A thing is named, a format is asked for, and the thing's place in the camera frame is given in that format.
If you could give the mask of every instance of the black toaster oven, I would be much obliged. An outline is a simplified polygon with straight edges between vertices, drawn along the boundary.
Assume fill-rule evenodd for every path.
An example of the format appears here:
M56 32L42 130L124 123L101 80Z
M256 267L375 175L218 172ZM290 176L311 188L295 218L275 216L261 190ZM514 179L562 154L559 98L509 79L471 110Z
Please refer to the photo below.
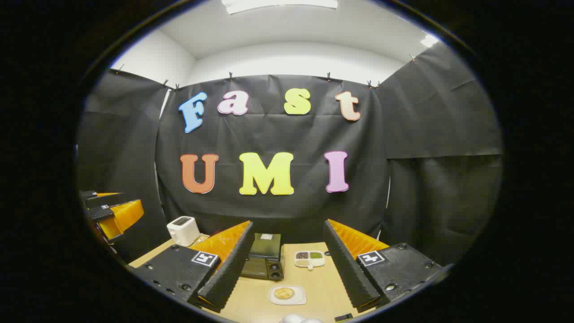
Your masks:
M284 253L280 234L256 233L241 275L250 278L282 280Z

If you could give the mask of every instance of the foam letter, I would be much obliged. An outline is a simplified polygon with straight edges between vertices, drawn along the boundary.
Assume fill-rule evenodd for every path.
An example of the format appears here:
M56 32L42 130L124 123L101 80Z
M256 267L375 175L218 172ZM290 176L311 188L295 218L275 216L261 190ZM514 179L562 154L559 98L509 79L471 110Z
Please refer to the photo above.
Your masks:
M349 121L357 121L360 113L355 112L353 103L359 103L359 99L351 96L351 92L345 91L335 96L335 99L341 102L341 114Z
M349 189L349 184L345 182L344 161L347 153L344 151L329 151L325 153L325 158L329 161L329 185L327 192L344 192Z
M231 91L225 93L224 99L217 106L217 110L223 114L230 114L233 112L236 116L241 116L247 112L247 100L249 99L249 94L244 91Z
M271 181L273 195L291 195L295 190L291 187L291 177L289 169L293 154L288 152L278 152L271 159L268 168L265 168L261 158L255 152L246 152L239 155L239 160L243 162L243 187L239 189L242 195L255 195L257 189L253 186L253 180L257 183L262 194L267 193Z
M185 120L185 133L192 132L203 122L203 120L199 119L196 114L199 114L200 116L203 115L203 103L201 103L201 101L205 99L207 99L207 94L205 94L205 92L200 92L198 95L180 105L179 110L183 112L183 119Z
M311 110L311 102L307 100L311 93L307 89L288 89L285 92L287 101L283 107L287 114L306 114Z
M195 181L195 162L197 161L196 155L181 155L181 180L183 186L192 193L207 193L211 191L215 184L215 162L219 157L213 153L208 153L201 157L205 163L205 180L203 184Z

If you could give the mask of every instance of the white divided tray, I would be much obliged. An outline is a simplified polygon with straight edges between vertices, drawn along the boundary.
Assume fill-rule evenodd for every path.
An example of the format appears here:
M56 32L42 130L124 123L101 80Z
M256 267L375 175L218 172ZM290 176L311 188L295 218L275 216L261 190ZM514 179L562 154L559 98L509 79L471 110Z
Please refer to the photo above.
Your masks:
M317 253L321 258L311 258L311 254L316 255ZM297 258L297 255L303 255L304 258ZM318 250L304 250L298 251L294 256L295 266L307 267L309 270L313 270L313 267L323 266L325 264L325 255Z
M275 297L275 290L283 287L292 289L295 294L289 299L278 299ZM305 290L301 286L276 286L269 290L269 300L273 304L277 305L302 305L307 303L307 296L305 295Z

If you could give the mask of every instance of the blue letter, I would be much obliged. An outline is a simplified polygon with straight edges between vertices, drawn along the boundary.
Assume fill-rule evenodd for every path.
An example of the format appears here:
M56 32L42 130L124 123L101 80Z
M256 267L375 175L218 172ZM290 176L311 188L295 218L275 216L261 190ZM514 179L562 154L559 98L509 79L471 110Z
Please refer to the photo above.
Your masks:
M207 99L207 94L205 94L205 92L200 92L198 95L180 105L179 110L183 112L183 119L185 120L185 133L192 132L203 122L203 120L199 119L196 114L199 114L200 116L203 115L203 103L201 103L201 101L205 99Z

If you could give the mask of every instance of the white ceiling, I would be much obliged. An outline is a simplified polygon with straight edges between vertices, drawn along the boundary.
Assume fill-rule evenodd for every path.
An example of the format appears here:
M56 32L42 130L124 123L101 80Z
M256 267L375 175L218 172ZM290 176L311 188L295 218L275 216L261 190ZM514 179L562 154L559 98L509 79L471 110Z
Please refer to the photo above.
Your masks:
M264 7L229 15L207 0L161 27L196 59L264 43L312 41L373 51L403 63L426 49L425 33L370 0L339 0L339 7Z

